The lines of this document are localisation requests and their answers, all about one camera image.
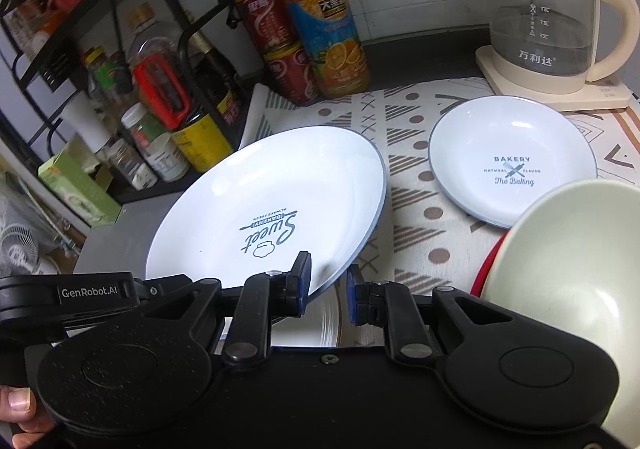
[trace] plate rim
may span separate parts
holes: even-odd
[[[343,128],[343,127],[335,127],[335,126],[332,126],[332,125],[331,126],[329,126],[329,125],[307,125],[307,126],[302,126],[302,127],[295,127],[293,129],[287,129],[287,130],[284,130],[284,131],[281,131],[281,132],[275,132],[274,134],[272,134],[270,136],[266,136],[266,137],[264,137],[264,138],[262,138],[260,140],[255,140],[254,142],[246,144],[245,147],[238,149],[238,151],[234,151],[233,153],[231,153],[231,155],[229,155],[225,159],[223,159],[222,162],[226,161],[227,159],[231,158],[234,154],[244,150],[245,148],[247,148],[248,146],[251,146],[254,143],[261,142],[262,140],[269,140],[269,139],[272,139],[274,137],[277,137],[278,135],[283,135],[283,134],[286,134],[288,132],[292,132],[292,131],[300,132],[302,130],[306,130],[306,129],[310,129],[310,128],[326,128],[326,129],[337,130],[338,132],[350,132],[350,133],[355,134],[357,137],[359,137],[360,139],[363,139],[365,142],[367,142],[368,145],[370,147],[372,147],[373,151],[376,152],[376,155],[378,156],[378,161],[380,162],[380,167],[382,168],[381,169],[381,172],[382,172],[382,186],[381,186],[381,191],[380,191],[380,199],[378,201],[378,206],[377,206],[376,211],[375,211],[375,213],[374,213],[374,215],[372,217],[372,220],[371,220],[371,222],[369,223],[369,225],[367,227],[367,232],[364,234],[364,237],[362,238],[361,242],[356,247],[356,250],[354,251],[354,253],[347,259],[347,261],[340,267],[340,269],[336,270],[332,276],[327,278],[327,281],[322,283],[321,286],[319,286],[314,292],[312,292],[312,293],[310,293],[308,295],[308,300],[309,301],[313,301],[319,295],[324,293],[338,279],[340,279],[340,276],[344,273],[344,271],[351,265],[351,263],[353,263],[353,261],[356,259],[356,257],[358,257],[358,254],[364,248],[364,246],[367,244],[367,241],[369,241],[369,238],[371,237],[371,235],[373,233],[373,230],[378,225],[378,221],[380,220],[380,216],[382,215],[382,209],[383,209],[383,207],[385,205],[385,201],[386,201],[386,192],[388,191],[388,168],[386,167],[385,160],[384,160],[384,158],[382,156],[382,153],[380,153],[380,150],[376,147],[376,145],[373,143],[373,141],[369,140],[366,136],[360,134],[356,130],[347,129],[347,128]],[[175,205],[189,191],[189,189],[194,187],[194,185],[196,183],[198,183],[201,180],[203,180],[204,177],[206,177],[206,175],[209,174],[209,172],[212,172],[213,169],[215,169],[218,165],[222,164],[222,162],[220,162],[219,164],[214,165],[207,172],[204,172],[200,178],[198,178],[190,187],[187,188],[186,191],[184,191],[180,195],[180,197],[178,197],[178,199],[174,202],[174,204],[171,206],[169,211],[165,214],[164,218],[162,218],[162,221],[160,222],[160,224],[158,225],[158,228],[156,229],[156,231],[154,233],[154,238],[151,241],[151,245],[149,245],[149,250],[146,253],[145,279],[147,278],[147,267],[148,267],[148,263],[149,263],[150,254],[151,254],[151,251],[153,249],[154,242],[156,241],[156,236],[158,235],[158,231],[160,230],[160,227],[162,227],[162,224],[164,223],[164,220],[167,219],[167,217],[169,216],[171,211],[174,209]]]
[[[463,102],[462,104],[460,104],[459,106],[456,106],[455,108],[451,109],[450,111],[447,111],[433,125],[433,128],[431,129],[431,133],[429,134],[429,148],[428,148],[427,151],[428,151],[428,154],[429,154],[429,162],[430,162],[430,165],[431,165],[431,172],[433,172],[434,178],[437,180],[438,185],[442,189],[442,192],[445,193],[445,196],[447,198],[449,198],[453,203],[455,203],[460,209],[464,210],[467,214],[470,214],[471,216],[473,216],[475,218],[478,218],[479,220],[482,220],[484,223],[488,223],[489,225],[493,225],[494,227],[498,227],[500,229],[510,229],[518,221],[518,219],[520,219],[524,214],[521,214],[519,217],[517,217],[516,220],[513,223],[507,224],[507,223],[498,222],[496,220],[492,220],[490,218],[487,218],[486,216],[482,216],[482,214],[480,212],[477,212],[475,210],[469,209],[468,207],[466,207],[465,205],[460,203],[460,201],[457,198],[454,198],[452,196],[452,194],[450,194],[450,192],[444,187],[444,185],[439,180],[438,175],[436,174],[436,168],[434,168],[433,161],[431,159],[431,139],[433,138],[433,133],[436,131],[436,128],[438,127],[438,124],[440,122],[442,122],[447,117],[447,115],[450,115],[454,111],[457,111],[459,108],[462,108],[463,106],[465,106],[465,104],[468,104],[469,102],[473,102],[473,101],[476,101],[476,100],[484,100],[486,98],[496,98],[496,97],[508,97],[508,98],[514,98],[514,99],[517,99],[517,100],[521,100],[523,102],[527,102],[529,104],[533,104],[535,106],[540,106],[542,108],[548,109],[549,111],[552,111],[553,113],[562,116],[565,120],[567,120],[569,122],[569,124],[571,124],[571,126],[576,130],[576,132],[578,132],[580,134],[580,137],[584,140],[584,142],[586,143],[587,147],[589,148],[589,151],[591,153],[591,158],[593,159],[593,175],[594,175],[594,178],[596,178],[596,179],[598,177],[598,162],[596,160],[595,153],[593,152],[593,149],[591,148],[591,145],[589,145],[589,142],[587,142],[587,139],[585,139],[585,137],[582,135],[582,133],[580,133],[580,130],[577,127],[575,127],[575,124],[573,122],[571,122],[567,117],[565,117],[560,111],[557,111],[554,108],[551,108],[551,107],[547,106],[546,104],[543,104],[542,102],[539,102],[537,100],[532,100],[530,98],[525,98],[523,96],[515,96],[515,95],[485,95],[485,96],[478,96],[476,98],[470,98],[470,99],[466,100],[465,102]],[[593,180],[594,178],[584,178],[584,179],[585,180]],[[579,182],[579,181],[581,181],[581,180],[573,180],[572,182],[569,182],[569,184],[572,184],[572,183],[575,183],[575,182]],[[527,209],[530,208],[535,202],[539,201],[540,198],[543,198],[546,194],[549,194],[550,192],[553,192],[553,191],[555,191],[557,189],[558,188],[554,188],[554,189],[551,189],[550,191],[547,191],[544,194],[541,194],[536,200],[533,201],[532,204],[530,204],[529,207],[527,207]]]

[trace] small white plate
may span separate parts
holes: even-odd
[[[449,111],[431,131],[429,157],[451,200],[503,229],[543,194],[597,176],[593,151],[577,127],[517,96],[483,96]]]
[[[362,135],[330,126],[269,136],[224,159],[178,199],[146,258],[146,278],[184,273],[225,288],[312,257],[310,299],[335,282],[380,216],[385,165]]]

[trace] glass kettle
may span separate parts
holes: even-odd
[[[628,60],[640,33],[636,0],[487,0],[494,67],[506,79],[545,93],[574,93]],[[595,62],[600,1],[622,14],[613,51]]]

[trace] white plate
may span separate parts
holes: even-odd
[[[205,173],[162,221],[146,278],[184,273],[241,286],[247,277],[312,258],[310,299],[361,251],[386,191],[385,167],[362,135],[330,126],[275,134]]]
[[[620,387],[603,427],[640,444],[640,190],[584,180],[544,196],[507,234],[482,297],[597,344]]]
[[[504,229],[543,194],[597,176],[596,159],[577,127],[517,96],[484,96],[449,111],[431,131],[429,157],[451,200]]]
[[[335,348],[341,323],[340,301],[335,286],[306,306],[300,318],[288,317],[271,326],[271,346]],[[231,317],[226,318],[220,339],[226,339]]]

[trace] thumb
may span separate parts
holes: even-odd
[[[25,422],[36,413],[36,398],[28,387],[0,385],[0,421]]]

